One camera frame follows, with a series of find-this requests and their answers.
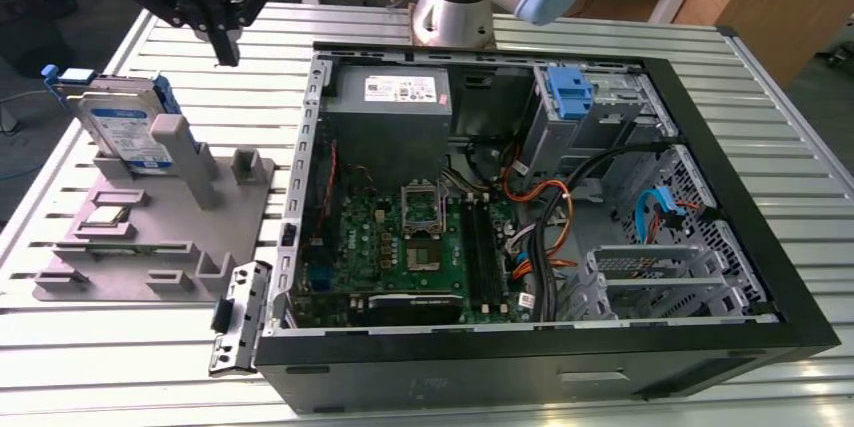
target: floor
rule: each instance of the floor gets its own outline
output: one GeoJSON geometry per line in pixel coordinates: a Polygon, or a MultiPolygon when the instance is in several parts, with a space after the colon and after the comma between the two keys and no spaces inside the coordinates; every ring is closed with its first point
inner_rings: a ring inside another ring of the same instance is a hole
{"type": "MultiPolygon", "coordinates": [[[[76,65],[102,69],[139,14],[128,0],[78,0],[76,14],[59,26],[76,52],[76,65]]],[[[382,6],[386,0],[327,0],[344,5],[382,6]]],[[[43,90],[39,80],[23,79],[0,60],[0,97],[43,90]]],[[[814,60],[787,89],[787,94],[849,170],[854,170],[854,75],[814,60]]],[[[4,104],[22,121],[20,132],[0,135],[0,229],[35,179],[66,130],[70,115],[48,94],[34,94],[4,104]]]]}

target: metal hinge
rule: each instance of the metal hinge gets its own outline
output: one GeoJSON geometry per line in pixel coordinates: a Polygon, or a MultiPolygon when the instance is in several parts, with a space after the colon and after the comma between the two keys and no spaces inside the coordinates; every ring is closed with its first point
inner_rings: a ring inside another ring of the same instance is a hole
{"type": "Polygon", "coordinates": [[[228,293],[216,303],[211,328],[216,331],[208,375],[247,375],[252,367],[255,340],[262,330],[262,313],[272,267],[254,261],[235,267],[228,293]]]}

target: slotted metal table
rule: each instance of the slotted metal table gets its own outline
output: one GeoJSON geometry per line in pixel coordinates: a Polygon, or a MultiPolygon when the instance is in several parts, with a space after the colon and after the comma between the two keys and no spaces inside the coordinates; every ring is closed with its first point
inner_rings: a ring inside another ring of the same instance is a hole
{"type": "MultiPolygon", "coordinates": [[[[276,161],[256,258],[275,259],[311,44],[409,44],[409,13],[271,4],[244,32],[236,68],[210,45],[143,13],[110,73],[162,71],[215,155],[251,145],[276,161]]],[[[498,47],[662,57],[741,173],[844,345],[687,399],[315,418],[399,425],[715,426],[846,424],[854,418],[854,182],[737,38],[714,28],[594,20],[531,27],[499,15],[498,47]]],[[[211,306],[42,303],[32,277],[98,175],[75,121],[0,235],[0,423],[226,424],[304,421],[260,376],[210,379],[211,306]]]]}

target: white label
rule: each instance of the white label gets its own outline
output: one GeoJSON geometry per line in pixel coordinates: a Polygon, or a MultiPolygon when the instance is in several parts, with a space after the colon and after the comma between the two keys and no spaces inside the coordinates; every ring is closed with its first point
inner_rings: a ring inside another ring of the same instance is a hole
{"type": "Polygon", "coordinates": [[[367,102],[437,102],[437,81],[433,77],[373,75],[364,79],[367,102]]]}
{"type": "Polygon", "coordinates": [[[151,138],[152,119],[142,110],[92,109],[102,135],[136,172],[163,173],[172,165],[166,148],[151,138]]]}
{"type": "Polygon", "coordinates": [[[525,165],[522,162],[519,162],[518,160],[513,161],[513,168],[517,170],[517,172],[519,172],[519,175],[527,175],[529,174],[529,167],[527,165],[525,165]]]}
{"type": "Polygon", "coordinates": [[[525,292],[522,292],[519,294],[519,307],[525,307],[526,309],[533,309],[535,298],[537,297],[534,297],[531,294],[526,294],[525,292]]]}

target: green circuit board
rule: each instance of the green circuit board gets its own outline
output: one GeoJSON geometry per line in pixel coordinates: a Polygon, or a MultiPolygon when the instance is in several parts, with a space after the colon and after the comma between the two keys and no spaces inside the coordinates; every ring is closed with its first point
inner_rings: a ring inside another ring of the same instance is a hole
{"type": "MultiPolygon", "coordinates": [[[[435,218],[434,200],[430,196],[410,196],[407,206],[410,220],[435,218]]],[[[459,199],[446,199],[445,208],[447,225],[441,238],[437,240],[422,235],[407,239],[403,234],[399,196],[354,196],[347,199],[339,226],[338,257],[331,272],[326,266],[319,268],[330,278],[330,285],[324,292],[314,293],[311,299],[296,297],[298,310],[300,301],[311,302],[311,308],[306,312],[310,314],[308,319],[303,318],[300,325],[347,326],[344,311],[348,302],[352,302],[352,294],[370,296],[385,293],[459,295],[466,305],[459,320],[463,324],[518,320],[517,313],[510,308],[506,312],[494,310],[483,313],[469,306],[459,199]]],[[[491,204],[490,217],[497,227],[511,220],[510,204],[491,204]]],[[[310,277],[316,268],[308,267],[310,277]]]]}

